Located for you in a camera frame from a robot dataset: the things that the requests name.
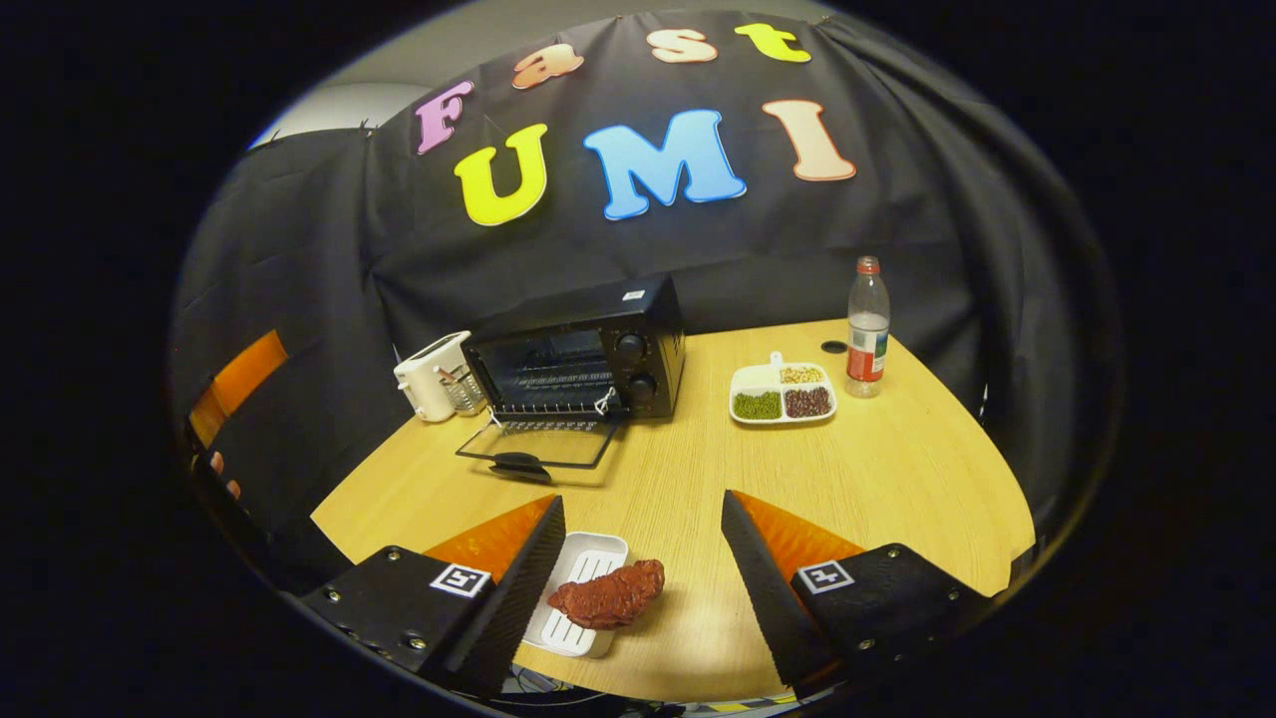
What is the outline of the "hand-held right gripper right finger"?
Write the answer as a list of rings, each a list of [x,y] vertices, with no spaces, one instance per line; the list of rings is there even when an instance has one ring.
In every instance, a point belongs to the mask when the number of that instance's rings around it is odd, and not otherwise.
[[[863,689],[967,633],[995,604],[902,542],[861,548],[738,490],[722,536],[781,681]]]

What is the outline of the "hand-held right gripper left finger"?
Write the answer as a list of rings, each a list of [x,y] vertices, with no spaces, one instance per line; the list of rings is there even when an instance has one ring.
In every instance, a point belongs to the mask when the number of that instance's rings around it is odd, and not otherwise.
[[[496,694],[565,539],[560,495],[429,551],[387,545],[301,596],[316,619],[416,677]]]

